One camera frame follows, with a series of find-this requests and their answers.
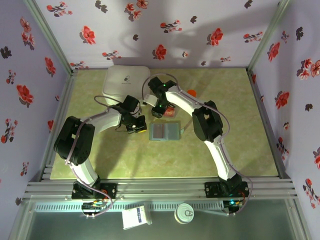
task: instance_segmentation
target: green tabletop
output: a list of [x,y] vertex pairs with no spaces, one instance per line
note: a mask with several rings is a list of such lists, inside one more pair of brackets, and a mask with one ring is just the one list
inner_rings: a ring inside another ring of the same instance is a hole
[[[67,117],[84,118],[105,108],[93,98],[102,94],[107,69],[80,70],[75,80]],[[248,176],[278,175],[258,107],[244,68],[151,69],[151,74],[170,73],[185,91],[193,89],[202,101],[212,100],[228,118],[231,130],[225,144],[234,165]],[[162,81],[170,78],[159,77]],[[179,141],[150,141],[149,131],[127,134],[109,128],[94,137],[89,159],[102,178],[172,178],[217,176],[215,162],[195,135],[192,118],[176,109],[175,118],[157,119],[144,106],[149,123],[179,122],[184,129]],[[51,179],[74,179],[64,161],[55,157]]]

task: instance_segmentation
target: white card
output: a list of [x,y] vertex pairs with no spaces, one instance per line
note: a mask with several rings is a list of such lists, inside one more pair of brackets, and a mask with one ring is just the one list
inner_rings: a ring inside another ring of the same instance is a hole
[[148,222],[145,206],[122,211],[123,229],[130,229]]

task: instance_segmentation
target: small box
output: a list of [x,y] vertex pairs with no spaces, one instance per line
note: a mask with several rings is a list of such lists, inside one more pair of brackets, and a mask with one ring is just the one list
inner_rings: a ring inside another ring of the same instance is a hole
[[178,141],[180,139],[180,124],[170,123],[150,123],[150,141]]
[[145,206],[138,206],[122,211],[123,229],[131,229],[143,224],[152,224],[149,212]]
[[[102,94],[123,103],[127,95],[139,101],[142,99],[142,85],[150,77],[150,70],[146,66],[121,66],[113,65],[108,68],[105,75]],[[150,94],[150,88],[146,82],[143,88],[143,95]],[[118,102],[106,98],[108,105],[115,105]]]
[[167,117],[167,118],[174,118],[175,117],[175,108],[174,107],[171,107],[171,106],[168,106],[163,114],[164,117]]

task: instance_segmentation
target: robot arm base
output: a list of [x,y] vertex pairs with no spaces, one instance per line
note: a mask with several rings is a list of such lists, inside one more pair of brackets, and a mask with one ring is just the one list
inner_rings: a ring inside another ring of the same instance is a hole
[[[116,183],[101,183],[100,177],[94,182],[92,188],[107,193],[112,199],[116,198],[117,184]],[[81,184],[79,181],[73,183],[72,196],[73,200],[82,199],[104,199],[105,196],[99,192]]]
[[219,181],[204,184],[206,198],[243,198],[249,196],[248,183],[236,174],[228,180],[219,177]]

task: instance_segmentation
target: can lid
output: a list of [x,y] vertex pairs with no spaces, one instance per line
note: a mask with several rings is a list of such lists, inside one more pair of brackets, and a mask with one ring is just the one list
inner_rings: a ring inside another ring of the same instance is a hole
[[177,219],[184,224],[191,222],[191,220],[194,218],[194,215],[194,209],[187,203],[180,204],[176,209]]

